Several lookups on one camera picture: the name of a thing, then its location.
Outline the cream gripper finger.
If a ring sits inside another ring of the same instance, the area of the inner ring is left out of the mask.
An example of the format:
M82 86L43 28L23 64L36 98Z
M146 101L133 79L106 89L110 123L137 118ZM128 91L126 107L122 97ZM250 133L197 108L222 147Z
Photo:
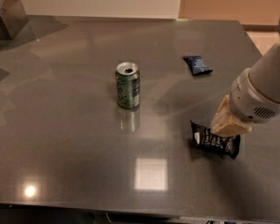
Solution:
M225 95L219 108L217 109L216 116L219 119L225 119L230 114L230 96Z
M211 121L211 133L229 137L252 131L252 123L243 121L229 112L217 112Z

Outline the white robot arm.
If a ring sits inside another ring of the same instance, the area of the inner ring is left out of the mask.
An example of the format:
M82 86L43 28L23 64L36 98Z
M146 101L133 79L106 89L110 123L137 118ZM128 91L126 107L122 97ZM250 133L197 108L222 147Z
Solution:
M211 122L211 132L222 137L249 133L254 123L266 123L279 115L280 43L232 82Z

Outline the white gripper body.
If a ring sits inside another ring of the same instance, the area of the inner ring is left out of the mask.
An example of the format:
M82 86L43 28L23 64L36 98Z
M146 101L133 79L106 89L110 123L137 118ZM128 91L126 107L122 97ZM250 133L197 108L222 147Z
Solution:
M230 107L233 115L245 121L266 123L280 115L280 103L258 91L246 68L231 85Z

